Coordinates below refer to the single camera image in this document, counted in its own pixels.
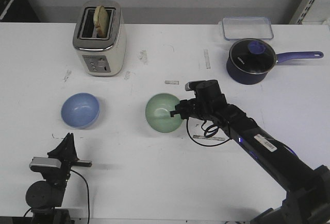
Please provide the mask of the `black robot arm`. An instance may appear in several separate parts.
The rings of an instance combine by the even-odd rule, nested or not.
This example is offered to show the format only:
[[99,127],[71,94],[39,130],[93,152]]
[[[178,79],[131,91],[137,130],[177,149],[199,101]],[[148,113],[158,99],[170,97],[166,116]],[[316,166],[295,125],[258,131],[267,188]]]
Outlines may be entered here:
[[237,106],[228,104],[217,80],[188,82],[195,97],[181,100],[170,112],[181,119],[211,121],[233,139],[286,191],[277,209],[270,208],[251,223],[327,223],[329,221],[329,169],[310,168]]
[[62,202],[71,173],[80,176],[73,166],[91,167],[91,161],[80,160],[74,144],[74,134],[68,133],[47,157],[33,157],[29,168],[40,173],[43,180],[33,183],[27,190],[25,200],[32,212],[31,223],[75,223]]

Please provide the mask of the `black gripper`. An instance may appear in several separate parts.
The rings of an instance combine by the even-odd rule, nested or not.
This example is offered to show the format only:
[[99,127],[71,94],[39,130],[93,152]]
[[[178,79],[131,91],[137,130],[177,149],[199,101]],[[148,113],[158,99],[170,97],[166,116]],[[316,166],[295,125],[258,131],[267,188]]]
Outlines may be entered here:
[[73,166],[91,167],[92,161],[80,160],[74,144],[74,134],[68,133],[62,142],[52,151],[48,152],[49,157],[69,157],[70,160],[59,159],[61,162],[60,169],[54,169],[49,172],[41,173],[43,179],[51,183],[68,181],[70,178],[70,170]]
[[174,117],[177,114],[180,114],[181,119],[188,119],[188,118],[196,118],[201,119],[201,116],[199,114],[200,106],[197,103],[196,99],[190,99],[190,100],[181,100],[179,104],[175,106],[174,111],[170,111],[170,116]]

